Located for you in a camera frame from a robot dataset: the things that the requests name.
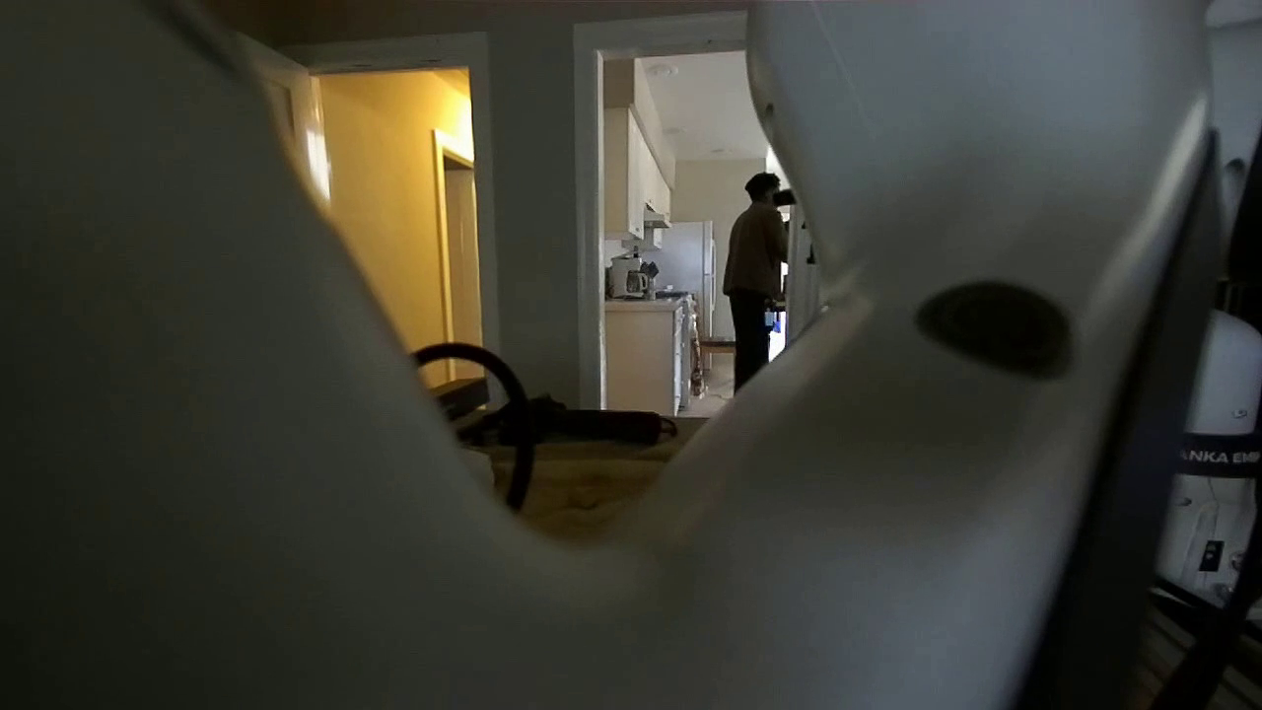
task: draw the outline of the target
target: person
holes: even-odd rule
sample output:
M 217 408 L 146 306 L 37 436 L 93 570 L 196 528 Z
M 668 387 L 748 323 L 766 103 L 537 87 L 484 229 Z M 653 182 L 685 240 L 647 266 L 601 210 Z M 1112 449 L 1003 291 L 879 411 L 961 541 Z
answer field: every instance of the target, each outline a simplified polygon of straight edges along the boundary
M 777 210 L 777 175 L 744 182 L 748 210 L 732 221 L 720 291 L 736 329 L 736 390 L 769 365 L 766 311 L 782 300 L 782 266 L 789 252 L 783 221 Z

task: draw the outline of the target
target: yellow wall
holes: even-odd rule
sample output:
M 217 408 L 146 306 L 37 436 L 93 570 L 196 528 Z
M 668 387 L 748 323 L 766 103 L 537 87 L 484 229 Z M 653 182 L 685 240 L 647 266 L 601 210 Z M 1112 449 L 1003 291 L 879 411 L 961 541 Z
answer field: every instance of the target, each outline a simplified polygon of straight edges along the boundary
M 405 352 L 448 338 L 436 145 L 474 157 L 465 73 L 318 74 L 294 99 L 298 154 L 318 162 L 306 131 L 323 135 L 323 210 L 382 300 Z

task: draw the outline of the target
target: dark clothing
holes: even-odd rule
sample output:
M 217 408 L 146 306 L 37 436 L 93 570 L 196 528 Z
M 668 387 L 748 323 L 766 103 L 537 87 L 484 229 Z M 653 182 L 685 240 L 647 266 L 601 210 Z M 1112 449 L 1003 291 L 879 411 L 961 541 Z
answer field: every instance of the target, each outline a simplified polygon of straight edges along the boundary
M 789 252 L 783 221 L 777 204 L 748 204 L 728 239 L 720 291 L 732 306 L 736 329 L 736 390 L 769 361 L 766 311 L 782 300 L 782 261 Z
M 771 336 L 766 332 L 766 295 L 732 291 L 732 329 L 736 329 L 736 390 L 766 369 Z

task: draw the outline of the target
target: ceiling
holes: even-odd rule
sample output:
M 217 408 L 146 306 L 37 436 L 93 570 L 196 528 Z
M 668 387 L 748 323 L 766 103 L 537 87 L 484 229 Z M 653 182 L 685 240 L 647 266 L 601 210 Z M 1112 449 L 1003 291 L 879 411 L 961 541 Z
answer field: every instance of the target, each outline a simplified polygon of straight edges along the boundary
M 712 54 L 643 54 L 640 74 L 653 99 L 658 144 L 675 157 L 740 162 L 766 154 L 754 115 L 744 50 Z

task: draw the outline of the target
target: door frame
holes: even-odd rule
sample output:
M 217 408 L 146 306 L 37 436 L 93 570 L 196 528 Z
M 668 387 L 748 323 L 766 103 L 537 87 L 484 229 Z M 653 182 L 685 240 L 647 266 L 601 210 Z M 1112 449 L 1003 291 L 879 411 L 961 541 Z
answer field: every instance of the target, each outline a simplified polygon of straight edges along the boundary
M 748 11 L 661 15 L 661 19 L 603 19 L 577 23 L 577 279 L 580 279 L 580 404 L 603 408 L 603 157 L 601 157 L 601 95 L 603 60 L 619 54 L 697 54 L 744 50 Z
M 490 35 L 392 35 L 392 41 L 348 41 L 348 43 L 285 43 L 285 54 L 303 73 L 436 73 L 465 66 L 474 87 L 474 178 L 477 178 L 477 267 L 482 267 L 482 342 L 499 352 L 499 256 L 498 256 L 498 214 L 490 202 L 491 185 L 491 99 L 490 99 Z

